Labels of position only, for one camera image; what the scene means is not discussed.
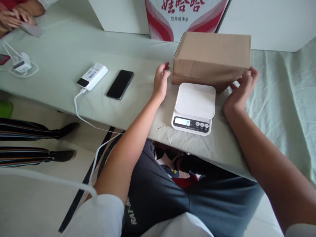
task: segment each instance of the white shirt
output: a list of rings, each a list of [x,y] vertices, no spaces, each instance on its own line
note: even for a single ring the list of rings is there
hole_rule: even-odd
[[[99,195],[96,205],[93,205],[91,199],[82,204],[61,236],[120,237],[123,215],[124,205],[121,199],[110,194]],[[142,235],[142,237],[149,236],[214,237],[198,217],[188,212],[157,223]],[[316,225],[292,225],[285,236],[316,236]]]

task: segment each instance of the charging cable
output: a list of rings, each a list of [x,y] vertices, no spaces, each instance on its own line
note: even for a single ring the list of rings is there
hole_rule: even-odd
[[[83,118],[81,118],[78,114],[78,107],[77,107],[77,98],[78,96],[80,96],[81,94],[84,94],[86,92],[85,89],[81,89],[80,93],[78,95],[75,96],[74,98],[74,102],[75,102],[75,109],[76,109],[76,114],[78,116],[78,118],[80,118],[82,121],[86,122],[87,124],[91,125],[92,127],[96,128],[96,129],[100,129],[103,131],[107,131],[107,132],[111,132],[111,133],[116,133],[117,135],[111,139],[109,139],[107,142],[105,142],[104,144],[102,144],[101,146],[99,146],[98,150],[95,153],[95,157],[94,157],[94,161],[93,161],[93,165],[92,165],[92,170],[91,170],[91,174],[89,177],[89,183],[87,184],[83,184],[83,183],[77,183],[77,182],[73,182],[70,180],[65,180],[65,179],[61,179],[61,178],[57,178],[54,176],[50,176],[47,174],[43,174],[40,172],[36,172],[36,171],[31,171],[31,170],[24,170],[24,169],[18,169],[18,168],[0,168],[0,174],[3,175],[17,175],[17,176],[22,176],[22,177],[28,177],[28,178],[32,178],[32,179],[37,179],[37,180],[42,180],[42,181],[47,181],[47,182],[52,182],[52,183],[57,183],[57,184],[63,184],[63,185],[68,185],[68,186],[72,186],[75,188],[79,188],[81,190],[87,191],[91,194],[92,196],[92,203],[93,204],[97,204],[97,192],[96,190],[93,188],[92,186],[92,176],[96,167],[96,161],[98,158],[98,154],[100,149],[105,146],[107,143],[109,143],[111,140],[115,139],[116,137],[118,137],[119,135],[123,134],[123,133],[118,133],[118,132],[112,132],[109,130],[105,130],[102,128],[98,128],[93,126],[91,123],[87,122],[86,120],[84,120]]]
[[[98,194],[96,190],[90,185],[86,185],[83,183],[76,183],[70,180],[57,178],[57,177],[43,174],[37,171],[24,170],[24,169],[18,169],[18,168],[0,168],[0,174],[16,175],[16,176],[27,177],[27,178],[47,181],[51,183],[64,184],[67,186],[79,188],[79,189],[89,192],[92,196],[92,202],[96,204],[96,199],[97,199]]]
[[[74,98],[74,102],[75,102],[75,109],[76,109],[76,115],[78,116],[78,118],[80,118],[82,121],[86,122],[87,124],[91,125],[92,127],[96,128],[96,129],[100,129],[100,130],[103,130],[103,131],[106,131],[106,132],[111,132],[109,130],[106,130],[106,129],[102,129],[102,128],[98,128],[94,125],[92,125],[91,123],[89,123],[88,121],[84,120],[83,118],[80,117],[80,115],[78,114],[78,107],[77,107],[77,98],[81,95],[81,94],[84,94],[87,90],[86,89],[81,89],[80,90],[80,93],[77,94]]]
[[[11,58],[13,58],[13,57],[12,57],[12,55],[10,54],[9,50],[7,49],[6,45],[7,45],[13,52],[15,52],[19,57],[23,58],[23,57],[22,57],[21,55],[19,55],[4,39],[3,39],[2,41],[3,41],[2,44],[3,44],[4,49],[6,50],[6,52],[8,53],[8,55],[9,55]],[[28,77],[33,76],[35,73],[37,73],[37,71],[39,70],[39,67],[38,67],[34,62],[32,62],[31,60],[28,60],[28,59],[25,59],[25,58],[23,58],[23,59],[29,61],[30,63],[32,63],[32,64],[36,67],[36,70],[35,70],[33,73],[31,73],[30,75],[26,76],[26,73],[27,73],[27,71],[26,71],[26,72],[23,74],[23,76],[20,76],[20,75],[18,75],[18,74],[16,74],[15,72],[12,71],[13,67],[11,67],[9,70],[0,69],[0,71],[8,71],[8,72],[12,73],[13,75],[15,75],[15,76],[17,76],[17,77],[21,77],[21,78],[28,78]]]

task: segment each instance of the digital scale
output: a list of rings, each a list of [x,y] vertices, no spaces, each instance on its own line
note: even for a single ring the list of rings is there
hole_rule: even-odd
[[[174,106],[171,126],[174,129],[207,136],[215,115],[216,90],[212,86],[182,83]]]

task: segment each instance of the table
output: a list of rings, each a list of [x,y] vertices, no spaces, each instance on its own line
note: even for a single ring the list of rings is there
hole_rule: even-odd
[[[39,66],[39,71],[26,79],[0,72],[1,90],[75,114],[73,99],[80,91],[76,81],[93,63],[98,62],[105,65],[109,72],[92,91],[78,98],[79,114],[127,129],[151,96],[156,67],[170,61],[172,71],[178,43],[151,40],[146,35],[105,32],[88,1],[80,0],[75,7],[70,0],[60,1],[49,8],[38,23],[45,31],[41,38],[18,29],[7,35],[5,40],[18,52],[28,53]],[[305,52],[315,45],[314,42],[310,44]],[[303,112],[308,105],[297,104],[301,102],[302,105],[305,101],[297,90],[305,88],[304,83],[299,84],[305,69],[294,63],[299,58],[311,60],[311,57],[315,56],[253,51],[252,63],[262,76],[247,103],[247,109],[259,128],[314,184],[315,177],[311,171],[316,166],[316,149],[309,147],[315,137],[306,136],[308,128]],[[105,94],[121,69],[133,71],[135,76],[122,100],[118,101]],[[157,111],[148,137],[253,180],[222,112],[230,91],[217,94],[212,131],[203,137],[171,127],[179,86],[170,83],[171,77],[168,82],[166,98]],[[309,118],[314,121],[316,115],[312,114]]]

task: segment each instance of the power adapter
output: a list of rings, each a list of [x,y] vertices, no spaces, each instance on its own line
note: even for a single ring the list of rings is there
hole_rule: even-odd
[[[77,84],[86,89],[92,90],[109,70],[106,66],[95,63],[78,81]]]
[[[19,73],[26,73],[28,70],[32,68],[30,57],[21,52],[20,57],[13,56],[13,69]]]

